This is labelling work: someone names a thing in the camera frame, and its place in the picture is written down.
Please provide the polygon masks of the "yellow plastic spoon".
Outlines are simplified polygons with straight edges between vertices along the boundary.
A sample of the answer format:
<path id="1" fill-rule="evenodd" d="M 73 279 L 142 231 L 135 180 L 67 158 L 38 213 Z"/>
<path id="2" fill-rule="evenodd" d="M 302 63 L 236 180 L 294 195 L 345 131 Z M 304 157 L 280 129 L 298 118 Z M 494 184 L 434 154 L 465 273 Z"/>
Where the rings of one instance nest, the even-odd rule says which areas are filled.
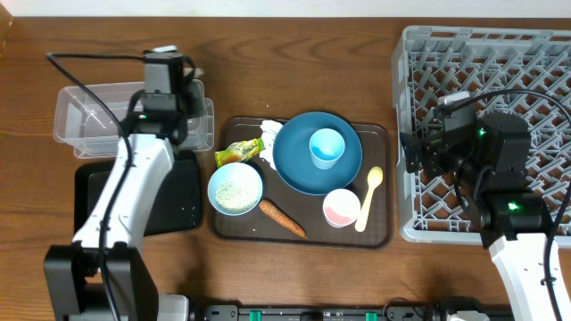
<path id="1" fill-rule="evenodd" d="M 357 232 L 361 233 L 365 231 L 373 194 L 375 190 L 382 184 L 383 180 L 384 171 L 380 167 L 375 166 L 370 169 L 367 175 L 368 190 L 361 206 L 360 215 L 355 222 L 355 230 Z"/>

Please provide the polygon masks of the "yellow green snack wrapper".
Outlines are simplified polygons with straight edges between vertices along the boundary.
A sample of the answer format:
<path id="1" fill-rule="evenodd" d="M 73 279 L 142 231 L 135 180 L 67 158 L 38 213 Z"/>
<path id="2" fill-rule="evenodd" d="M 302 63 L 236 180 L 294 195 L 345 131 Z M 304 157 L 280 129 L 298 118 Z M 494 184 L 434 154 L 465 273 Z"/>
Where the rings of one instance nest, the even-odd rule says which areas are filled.
<path id="1" fill-rule="evenodd" d="M 215 152 L 215 161 L 218 168 L 229 163 L 244 162 L 265 150 L 261 138 L 232 143 L 227 149 Z"/>

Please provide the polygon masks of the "white tissue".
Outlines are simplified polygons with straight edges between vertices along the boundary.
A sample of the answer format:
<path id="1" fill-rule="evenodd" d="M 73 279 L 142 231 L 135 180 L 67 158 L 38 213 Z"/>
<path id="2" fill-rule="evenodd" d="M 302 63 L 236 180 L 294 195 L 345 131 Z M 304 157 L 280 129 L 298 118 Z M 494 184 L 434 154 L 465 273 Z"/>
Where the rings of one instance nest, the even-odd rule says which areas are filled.
<path id="1" fill-rule="evenodd" d="M 264 144 L 264 150 L 259 153 L 260 158 L 266 161 L 272 169 L 276 169 L 276 165 L 273 157 L 274 143 L 278 132 L 283 127 L 283 124 L 275 121 L 266 119 L 261 123 L 261 140 Z"/>

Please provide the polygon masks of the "light blue rice bowl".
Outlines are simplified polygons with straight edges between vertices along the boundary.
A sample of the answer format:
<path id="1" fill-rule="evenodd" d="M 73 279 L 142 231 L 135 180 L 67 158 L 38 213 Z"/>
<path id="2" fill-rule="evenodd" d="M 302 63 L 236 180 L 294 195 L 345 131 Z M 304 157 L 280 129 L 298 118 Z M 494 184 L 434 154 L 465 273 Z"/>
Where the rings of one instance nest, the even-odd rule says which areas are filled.
<path id="1" fill-rule="evenodd" d="M 245 163 L 230 163 L 217 169 L 209 180 L 207 194 L 212 207 L 227 216 L 239 216 L 257 206 L 263 193 L 260 173 Z"/>

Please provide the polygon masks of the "light blue cup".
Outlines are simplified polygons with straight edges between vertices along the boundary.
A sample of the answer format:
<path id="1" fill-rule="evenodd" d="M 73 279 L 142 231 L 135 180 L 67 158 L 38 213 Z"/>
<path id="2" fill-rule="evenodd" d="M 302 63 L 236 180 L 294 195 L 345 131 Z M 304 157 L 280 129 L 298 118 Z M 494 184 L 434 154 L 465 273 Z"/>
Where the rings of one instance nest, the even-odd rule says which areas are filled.
<path id="1" fill-rule="evenodd" d="M 331 128 L 317 130 L 309 142 L 310 156 L 318 169 L 331 169 L 345 150 L 343 136 Z"/>

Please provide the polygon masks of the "pink and white cup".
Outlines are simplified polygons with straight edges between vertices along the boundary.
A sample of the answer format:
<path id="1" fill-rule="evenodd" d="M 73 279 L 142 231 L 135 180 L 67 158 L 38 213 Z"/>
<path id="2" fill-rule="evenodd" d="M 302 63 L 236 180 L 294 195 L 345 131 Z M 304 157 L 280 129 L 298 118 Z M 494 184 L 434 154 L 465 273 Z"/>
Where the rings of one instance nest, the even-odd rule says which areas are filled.
<path id="1" fill-rule="evenodd" d="M 354 223 L 360 215 L 360 199 L 350 190 L 336 189 L 325 197 L 322 211 L 330 226 L 346 227 Z"/>

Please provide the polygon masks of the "dark blue plate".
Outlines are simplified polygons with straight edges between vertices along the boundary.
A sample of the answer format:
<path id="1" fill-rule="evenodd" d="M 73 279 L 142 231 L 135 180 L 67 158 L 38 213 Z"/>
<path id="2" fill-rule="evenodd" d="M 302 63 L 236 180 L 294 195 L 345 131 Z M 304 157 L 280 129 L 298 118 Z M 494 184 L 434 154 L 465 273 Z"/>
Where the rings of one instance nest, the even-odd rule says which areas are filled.
<path id="1" fill-rule="evenodd" d="M 320 129 L 333 129 L 345 141 L 345 149 L 330 169 L 319 169 L 311 159 L 310 138 Z M 346 187 L 357 176 L 363 160 L 362 144 L 353 127 L 334 114 L 313 111 L 288 120 L 273 145 L 277 173 L 294 190 L 323 195 Z"/>

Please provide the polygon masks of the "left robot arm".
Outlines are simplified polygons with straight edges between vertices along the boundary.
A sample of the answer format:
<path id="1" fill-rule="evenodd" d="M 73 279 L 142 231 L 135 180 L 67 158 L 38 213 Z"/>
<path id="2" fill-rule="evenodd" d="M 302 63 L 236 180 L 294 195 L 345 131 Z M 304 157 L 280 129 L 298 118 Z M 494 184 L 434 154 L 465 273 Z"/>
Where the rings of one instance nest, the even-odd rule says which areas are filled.
<path id="1" fill-rule="evenodd" d="M 177 51 L 147 51 L 145 86 L 118 119 L 104 105 L 120 140 L 95 208 L 71 244 L 53 245 L 44 273 L 58 320 L 188 320 L 190 300 L 161 294 L 142 259 L 157 193 L 175 163 L 198 105 L 193 60 Z"/>

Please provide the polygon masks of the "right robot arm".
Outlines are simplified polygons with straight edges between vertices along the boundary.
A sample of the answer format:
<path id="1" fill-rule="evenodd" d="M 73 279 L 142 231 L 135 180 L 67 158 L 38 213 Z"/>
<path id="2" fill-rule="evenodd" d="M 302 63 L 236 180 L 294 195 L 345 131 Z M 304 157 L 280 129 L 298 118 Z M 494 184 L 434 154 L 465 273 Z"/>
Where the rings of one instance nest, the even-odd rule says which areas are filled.
<path id="1" fill-rule="evenodd" d="M 399 135 L 406 170 L 453 176 L 459 205 L 490 252 L 516 320 L 568 320 L 570 298 L 558 271 L 555 236 L 570 197 L 553 217 L 544 199 L 527 188 L 527 122 L 508 113 L 476 114 L 476 102 L 494 96 L 460 92 L 441 98 L 429 114 L 441 122 L 439 132 Z"/>

